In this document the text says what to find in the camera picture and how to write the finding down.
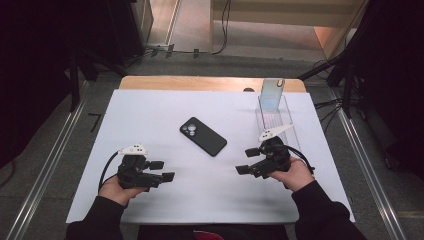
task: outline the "clear phone stand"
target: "clear phone stand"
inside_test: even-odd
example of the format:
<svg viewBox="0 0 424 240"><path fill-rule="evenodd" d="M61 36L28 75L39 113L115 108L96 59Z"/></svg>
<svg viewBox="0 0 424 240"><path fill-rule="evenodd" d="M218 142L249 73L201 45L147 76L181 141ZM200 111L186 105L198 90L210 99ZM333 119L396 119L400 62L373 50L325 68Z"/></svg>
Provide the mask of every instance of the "clear phone stand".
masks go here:
<svg viewBox="0 0 424 240"><path fill-rule="evenodd" d="M258 107L255 109L256 120L258 122L259 135L265 130L279 127L282 125L293 124L289 107L284 95L280 98L280 104L278 108L262 108L260 96L258 97ZM278 134L283 143L287 146L293 147L301 151L299 142L297 140L295 126L287 129L286 131Z"/></svg>

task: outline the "human hand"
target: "human hand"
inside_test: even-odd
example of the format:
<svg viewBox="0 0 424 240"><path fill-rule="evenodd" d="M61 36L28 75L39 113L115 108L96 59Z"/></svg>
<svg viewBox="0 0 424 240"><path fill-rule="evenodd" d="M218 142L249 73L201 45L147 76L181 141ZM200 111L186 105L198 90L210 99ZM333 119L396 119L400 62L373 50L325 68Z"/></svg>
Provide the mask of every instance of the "human hand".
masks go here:
<svg viewBox="0 0 424 240"><path fill-rule="evenodd" d="M122 206L127 205L131 198L135 198L138 194L144 192L147 188L130 188L123 189L118 182L118 176L108 179L100 188L99 196L115 201Z"/></svg>
<svg viewBox="0 0 424 240"><path fill-rule="evenodd" d="M314 181L314 177L302 160L290 156L290 163L289 171L275 171L268 174L268 176L283 182L293 192L300 190Z"/></svg>

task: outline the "gray floor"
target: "gray floor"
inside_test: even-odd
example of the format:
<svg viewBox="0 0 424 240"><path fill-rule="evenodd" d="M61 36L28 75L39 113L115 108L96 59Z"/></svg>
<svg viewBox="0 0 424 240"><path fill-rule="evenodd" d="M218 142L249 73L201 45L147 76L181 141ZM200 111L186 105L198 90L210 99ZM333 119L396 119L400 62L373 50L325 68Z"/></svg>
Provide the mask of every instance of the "gray floor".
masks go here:
<svg viewBox="0 0 424 240"><path fill-rule="evenodd" d="M288 26L285 31L300 36L290 36L289 40L278 41L266 37L245 37L234 39L229 29L229 44L221 55L202 55L193 59L190 55L164 54L147 56L134 63L127 70L132 75L205 75L239 77L287 77L293 78L311 69L323 57L319 53L317 40L309 28ZM237 47L240 45L265 46L260 48ZM266 53L270 46L279 49L278 54ZM112 91L118 88L120 77L113 72L102 72L97 82L89 82L81 115L70 135L67 145L55 166L49 184L40 202L35 205L35 213L30 215L28 226L22 239L63 239L66 231L65 220L72 203L80 177L95 141L99 126L93 131L96 117L90 114L104 114ZM330 89L319 77L306 82L307 91L314 102L331 99ZM18 217L23 201L28 196L36 179L49 158L56 138L69 117L70 98L59 105L34 136L25 151L15 159L16 172L13 178L0 189L0 239L6 239L14 221ZM332 107L320 109L321 117ZM366 122L362 121L354 109L353 122L363 142L372 165L386 191L408 239L422 239L424 236L424 183L407 172L393 172L384 164L384 156ZM346 194L351 202L356 225L368 239L390 239L383 219L378 211L375 198L358 164L349 138L338 117L329 125L327 141L333 154ZM10 165L0 169L0 181L9 173ZM287 227L291 239L296 239L293 226ZM134 239L138 227L122 225L125 239Z"/></svg>

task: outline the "white paper sheet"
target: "white paper sheet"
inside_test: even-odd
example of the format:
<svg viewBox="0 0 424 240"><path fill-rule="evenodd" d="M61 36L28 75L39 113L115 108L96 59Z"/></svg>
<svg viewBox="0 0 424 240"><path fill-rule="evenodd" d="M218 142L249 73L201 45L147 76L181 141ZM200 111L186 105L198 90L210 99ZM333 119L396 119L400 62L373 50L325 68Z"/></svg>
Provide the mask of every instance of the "white paper sheet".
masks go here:
<svg viewBox="0 0 424 240"><path fill-rule="evenodd" d="M122 222L137 224L292 223L298 219L291 191L272 178L238 175L235 166L259 146L254 92L115 90L81 178L67 222L90 209L107 160L117 150L141 143L148 161L164 161L174 181L130 201ZM316 167L315 177L333 201L350 206L309 94L285 93L302 153ZM197 117L227 139L211 157L179 132ZM116 173L115 157L106 177Z"/></svg>

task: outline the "floor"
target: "floor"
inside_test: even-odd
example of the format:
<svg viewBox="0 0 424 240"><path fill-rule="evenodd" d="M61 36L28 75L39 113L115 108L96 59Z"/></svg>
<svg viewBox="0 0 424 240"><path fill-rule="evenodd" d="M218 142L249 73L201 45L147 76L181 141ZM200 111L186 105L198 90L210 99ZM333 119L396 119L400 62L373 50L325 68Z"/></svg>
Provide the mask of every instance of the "floor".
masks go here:
<svg viewBox="0 0 424 240"><path fill-rule="evenodd" d="M214 22L214 40L212 45L209 42L210 25L205 19L193 19L196 16L207 14L208 0L152 0L153 12L155 15L155 24L152 29L151 38L149 38L149 46L160 46L166 49L170 45L174 46L176 51L192 52L194 49L200 51L209 51L212 46L213 51L217 51L222 47L223 34L221 22ZM159 7L161 4L167 4L166 7ZM160 12L166 12L167 20L160 20ZM169 13L175 16L174 19L169 18ZM312 27L307 26L283 26L275 24L243 24L229 22L228 37L225 51L222 56L241 56L241 57L256 57L263 58L264 62L269 59L280 59L281 61L299 61L308 63L319 63L325 60L325 56L320 49L318 40ZM349 41L354 31L351 32L346 42ZM320 77L325 77L327 73L320 73ZM97 114L105 111L108 97L111 91L119 86L116 82L116 76L106 74L102 81L94 84L96 90L96 99L86 99L87 105L81 109L82 116L89 114ZM323 84L323 81L311 80L306 83L307 89L311 92L313 99L329 98L329 89ZM94 91L92 88L87 88L87 91ZM39 164L28 164L31 159L45 159L49 156L52 147L55 146L55 137L60 134L63 123L66 123L67 118L71 117L66 113L70 99L66 99L57 111L63 109L61 113L57 112L52 115L46 124L39 130L39 133L31 141L30 145L24 153L16 161L16 175L4 188L0 189L0 199L3 206L1 214L3 216L16 216L17 209L20 209L22 202L30 193L34 186L34 181L38 174L43 170L43 162ZM78 136L83 136L87 144L81 146L78 144L79 139L75 139L73 135L69 136L67 151L64 151L64 156L61 157L60 163L51 178L55 181L51 182L47 189L43 189L43 201L34 202L37 208L36 213L31 213L26 220L32 222L43 222L43 224L29 224L27 232L31 235L21 233L15 239L46 239L46 232L51 232L48 239L63 239L64 225L62 222L55 221L53 218L45 218L52 209L59 216L59 219L66 219L69 211L69 204L72 201L74 189L63 187L65 183L72 182L71 185L78 185L78 178L72 176L80 176L85 166L85 158L90 153L92 143L95 141L95 131L91 131L93 124L96 121L95 117L81 117L80 123L75 126L74 131L78 132ZM361 125L361 120L358 117L354 119L355 123ZM366 126L358 127L360 135L369 136L370 130ZM350 146L351 142L346 136L341 137L340 134L345 134L341 121L333 125L329 129L328 141L339 142L346 146ZM372 136L365 138L362 142L369 150L369 158L381 160L381 150L378 149L375 143L372 142ZM341 179L346 184L347 194L355 196L351 198L351 204L359 209L355 212L355 217L358 223L369 232L372 239L420 239L423 236L424 226L424 207L423 207L423 192L424 184L417 180L416 177L408 173L394 173L387 170L384 161L373 163L375 171L381 180L384 189L387 191L389 202L397 209L397 216L402 223L403 230L407 233L407 237L394 238L387 234L387 229L384 224L374 225L373 222L381 221L379 216L375 197L370 194L367 189L367 182L361 174L361 168L357 162L352 162L346 155L354 153L340 152L338 147L331 149L335 158L340 159L338 169ZM5 167L0 170L0 180L3 180L10 172L10 167ZM352 172L358 172L359 175L352 175ZM353 193L358 186L362 187L364 194ZM370 204L374 211L364 211L367 209L362 205ZM5 238L10 231L13 221L0 221L0 239ZM124 236L130 238L136 232L133 226L123 226Z"/></svg>

